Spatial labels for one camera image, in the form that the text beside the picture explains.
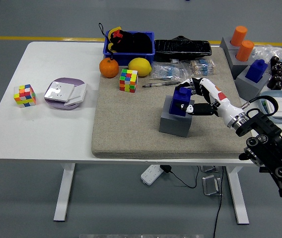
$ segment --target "black plush toy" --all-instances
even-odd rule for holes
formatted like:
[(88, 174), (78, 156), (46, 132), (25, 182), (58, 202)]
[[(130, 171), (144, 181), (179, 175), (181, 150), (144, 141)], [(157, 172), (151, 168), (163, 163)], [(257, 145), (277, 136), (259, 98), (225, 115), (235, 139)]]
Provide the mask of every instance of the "black plush toy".
[(108, 50), (120, 53), (152, 53), (152, 41), (150, 37), (142, 32), (130, 33), (116, 27), (109, 31)]

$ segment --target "blue basket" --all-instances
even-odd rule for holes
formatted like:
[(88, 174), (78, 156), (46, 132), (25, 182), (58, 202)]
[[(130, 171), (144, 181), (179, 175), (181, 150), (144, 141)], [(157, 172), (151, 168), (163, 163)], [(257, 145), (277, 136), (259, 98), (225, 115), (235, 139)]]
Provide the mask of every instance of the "blue basket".
[[(155, 54), (155, 48), (154, 48), (154, 32), (151, 31), (146, 31), (146, 32), (142, 32), (142, 31), (128, 31), (130, 33), (137, 33), (137, 32), (141, 32), (141, 33), (145, 33), (146, 35), (148, 35), (152, 41), (152, 54), (142, 54), (142, 53), (113, 53), (113, 59), (115, 59), (119, 66), (127, 66), (129, 64), (129, 62), (135, 58), (145, 58), (146, 60), (148, 60), (150, 62), (150, 64), (152, 64), (153, 59), (154, 59), (154, 54)], [(111, 54), (109, 52), (107, 52), (106, 47), (108, 46), (109, 41), (106, 38), (105, 39), (105, 45), (103, 47), (103, 55), (105, 56), (105, 58), (110, 58)]]

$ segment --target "gray floor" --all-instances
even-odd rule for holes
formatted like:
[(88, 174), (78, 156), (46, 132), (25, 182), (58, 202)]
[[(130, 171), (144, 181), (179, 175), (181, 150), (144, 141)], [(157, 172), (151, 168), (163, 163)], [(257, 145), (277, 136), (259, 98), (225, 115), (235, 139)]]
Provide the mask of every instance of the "gray floor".
[[(154, 31), (156, 39), (184, 35), (220, 41), (235, 26), (256, 42), (282, 42), (282, 1), (0, 0), (0, 36), (101, 38), (105, 29)], [(0, 100), (28, 41), (0, 40)], [(0, 163), (0, 237), (76, 238), (80, 234), (203, 234), (212, 237), (218, 197), (189, 189), (171, 174), (152, 186), (147, 165), (78, 164), (67, 221), (53, 222), (62, 167), (51, 163)], [(196, 167), (173, 166), (194, 184)], [(282, 198), (269, 175), (256, 167), (240, 172), (250, 224), (236, 224), (227, 177), (217, 238), (282, 237)]]

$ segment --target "white table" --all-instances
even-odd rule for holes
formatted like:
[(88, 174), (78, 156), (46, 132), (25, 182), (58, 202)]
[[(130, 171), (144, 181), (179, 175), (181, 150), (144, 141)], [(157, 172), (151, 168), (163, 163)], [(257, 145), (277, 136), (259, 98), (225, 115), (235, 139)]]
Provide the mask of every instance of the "white table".
[[(248, 224), (238, 171), (243, 166), (254, 166), (251, 161), (226, 158), (114, 160), (92, 155), (91, 137), (102, 50), (103, 43), (33, 42), (28, 45), (0, 103), (0, 161), (62, 164), (64, 174), (54, 221), (65, 220), (76, 163), (226, 166), (237, 222)], [(84, 102), (72, 111), (53, 109), (44, 100), (48, 85), (61, 77), (77, 78), (88, 84)], [(37, 105), (21, 109), (13, 99), (13, 88), (24, 84), (33, 87)]]

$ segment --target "power strip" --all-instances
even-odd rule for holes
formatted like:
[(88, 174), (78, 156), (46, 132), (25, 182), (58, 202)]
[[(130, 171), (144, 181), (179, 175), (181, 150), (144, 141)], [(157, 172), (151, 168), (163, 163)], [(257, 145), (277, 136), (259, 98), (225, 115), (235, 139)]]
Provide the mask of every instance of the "power strip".
[(141, 175), (143, 183), (151, 185), (160, 175), (163, 173), (163, 169), (160, 165), (151, 165), (146, 171)]

